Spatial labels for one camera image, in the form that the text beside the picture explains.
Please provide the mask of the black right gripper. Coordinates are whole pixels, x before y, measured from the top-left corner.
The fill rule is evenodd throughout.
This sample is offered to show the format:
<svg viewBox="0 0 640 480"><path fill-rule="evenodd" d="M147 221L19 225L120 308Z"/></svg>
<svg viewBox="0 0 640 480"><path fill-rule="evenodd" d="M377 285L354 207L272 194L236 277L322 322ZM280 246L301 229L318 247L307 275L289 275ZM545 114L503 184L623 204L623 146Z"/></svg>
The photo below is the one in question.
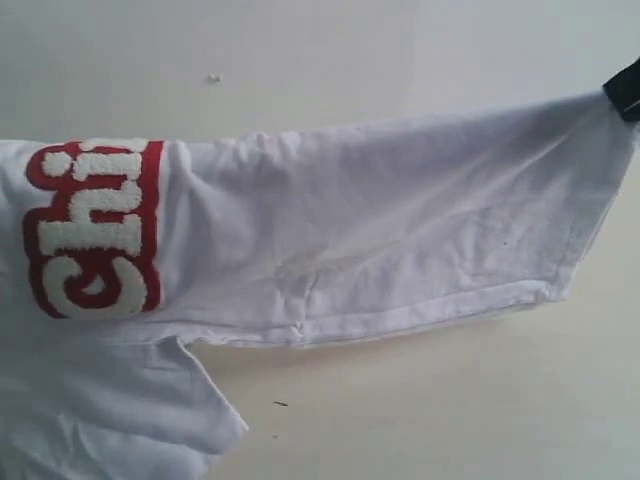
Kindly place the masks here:
<svg viewBox="0 0 640 480"><path fill-rule="evenodd" d="M603 85L609 102L626 123L640 119L640 64L632 63Z"/></svg>

